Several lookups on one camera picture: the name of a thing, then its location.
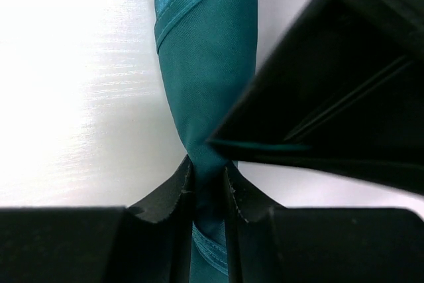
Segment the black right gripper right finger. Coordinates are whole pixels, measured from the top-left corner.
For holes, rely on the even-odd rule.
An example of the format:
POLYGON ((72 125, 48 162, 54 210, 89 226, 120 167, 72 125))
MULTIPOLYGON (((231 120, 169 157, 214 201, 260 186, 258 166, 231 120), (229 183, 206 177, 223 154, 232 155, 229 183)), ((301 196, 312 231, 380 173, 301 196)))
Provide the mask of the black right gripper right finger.
POLYGON ((423 220, 398 208, 286 208, 223 171, 231 282, 422 282, 423 220))

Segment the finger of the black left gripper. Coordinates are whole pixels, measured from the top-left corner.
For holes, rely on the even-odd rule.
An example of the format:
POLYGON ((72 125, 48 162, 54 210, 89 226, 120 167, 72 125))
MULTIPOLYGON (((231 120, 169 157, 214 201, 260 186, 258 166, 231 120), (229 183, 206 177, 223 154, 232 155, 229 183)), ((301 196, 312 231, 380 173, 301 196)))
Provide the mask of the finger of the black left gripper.
POLYGON ((310 0, 209 143, 422 194, 423 0, 310 0))

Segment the teal satin napkin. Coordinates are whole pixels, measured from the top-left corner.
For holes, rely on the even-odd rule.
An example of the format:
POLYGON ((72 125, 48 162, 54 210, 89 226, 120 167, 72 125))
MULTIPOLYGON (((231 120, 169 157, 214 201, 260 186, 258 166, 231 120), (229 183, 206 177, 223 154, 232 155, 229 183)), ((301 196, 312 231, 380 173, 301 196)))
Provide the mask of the teal satin napkin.
POLYGON ((154 0, 164 89, 193 164, 191 282, 227 282, 221 174, 227 159, 207 139, 256 68, 258 0, 154 0))

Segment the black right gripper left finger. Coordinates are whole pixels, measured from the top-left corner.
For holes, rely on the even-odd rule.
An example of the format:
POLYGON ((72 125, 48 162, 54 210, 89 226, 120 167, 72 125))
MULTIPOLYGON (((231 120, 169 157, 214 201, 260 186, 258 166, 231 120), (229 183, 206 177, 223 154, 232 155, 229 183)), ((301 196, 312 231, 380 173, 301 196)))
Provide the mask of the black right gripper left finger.
POLYGON ((1 210, 2 282, 187 282, 193 168, 130 207, 1 210))

